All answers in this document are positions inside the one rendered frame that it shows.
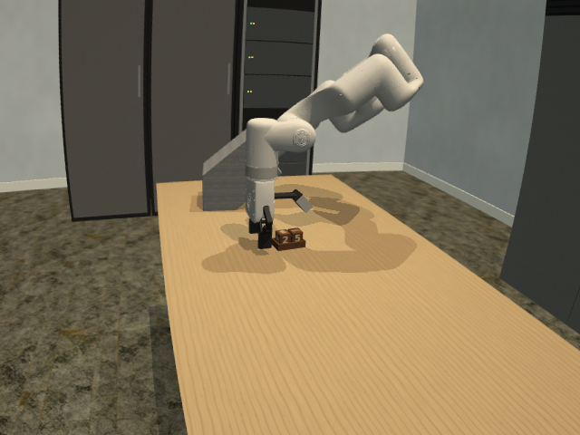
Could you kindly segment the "brown number cube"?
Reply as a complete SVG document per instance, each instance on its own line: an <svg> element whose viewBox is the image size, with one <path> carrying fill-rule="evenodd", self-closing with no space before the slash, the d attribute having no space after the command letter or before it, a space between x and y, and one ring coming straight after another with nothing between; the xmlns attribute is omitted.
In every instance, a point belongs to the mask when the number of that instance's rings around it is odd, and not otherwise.
<svg viewBox="0 0 580 435"><path fill-rule="evenodd" d="M289 228L287 229L288 232L291 233L291 242L296 242L296 241L303 241L303 231L301 229L297 228Z"/></svg>
<svg viewBox="0 0 580 435"><path fill-rule="evenodd" d="M288 232L286 229L276 230L275 240L278 242L278 244L290 243L291 233Z"/></svg>

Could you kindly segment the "brown wooden tray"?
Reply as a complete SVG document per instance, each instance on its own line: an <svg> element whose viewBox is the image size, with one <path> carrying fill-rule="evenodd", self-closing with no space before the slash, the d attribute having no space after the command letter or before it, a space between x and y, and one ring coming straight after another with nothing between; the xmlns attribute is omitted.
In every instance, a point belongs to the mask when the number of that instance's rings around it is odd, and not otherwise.
<svg viewBox="0 0 580 435"><path fill-rule="evenodd" d="M276 238L275 237L272 238L272 245L275 247L275 249L277 251L305 247L305 242L306 241L303 239L303 241L296 241L296 242L278 244L278 242L276 241Z"/></svg>

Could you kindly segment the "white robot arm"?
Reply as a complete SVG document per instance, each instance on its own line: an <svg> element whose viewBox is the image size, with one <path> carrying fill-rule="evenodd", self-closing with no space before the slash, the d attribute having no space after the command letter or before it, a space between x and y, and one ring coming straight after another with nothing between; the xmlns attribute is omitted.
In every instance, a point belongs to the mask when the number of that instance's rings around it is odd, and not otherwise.
<svg viewBox="0 0 580 435"><path fill-rule="evenodd" d="M397 111L423 85L420 72L390 34L375 41L367 58L337 81L323 82L312 95L298 102L277 121L268 118L248 121L246 176L276 178L278 158L287 151L311 149L316 139L314 130L320 122L329 119L338 131L346 133L384 108Z"/></svg>

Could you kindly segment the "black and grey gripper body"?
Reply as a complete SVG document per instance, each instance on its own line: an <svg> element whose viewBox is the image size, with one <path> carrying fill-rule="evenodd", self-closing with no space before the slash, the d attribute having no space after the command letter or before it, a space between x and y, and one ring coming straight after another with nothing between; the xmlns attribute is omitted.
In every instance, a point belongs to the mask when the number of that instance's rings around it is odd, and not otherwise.
<svg viewBox="0 0 580 435"><path fill-rule="evenodd" d="M246 176L246 213L256 223L265 218L263 207L269 206L271 217L275 214L275 184L277 179L251 179Z"/></svg>

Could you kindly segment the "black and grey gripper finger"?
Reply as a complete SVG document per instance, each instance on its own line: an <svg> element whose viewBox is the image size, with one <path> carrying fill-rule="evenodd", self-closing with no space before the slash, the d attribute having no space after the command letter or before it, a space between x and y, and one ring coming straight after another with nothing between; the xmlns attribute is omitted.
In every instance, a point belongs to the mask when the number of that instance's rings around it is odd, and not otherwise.
<svg viewBox="0 0 580 435"><path fill-rule="evenodd" d="M249 219L249 233L256 234L259 233L259 225L258 222L254 223L251 219Z"/></svg>
<svg viewBox="0 0 580 435"><path fill-rule="evenodd" d="M273 219L269 210L269 206L263 207L263 212L266 220L261 220L258 222L259 232L258 233L258 248L265 249L272 247L272 225ZM262 227L262 224L266 224Z"/></svg>

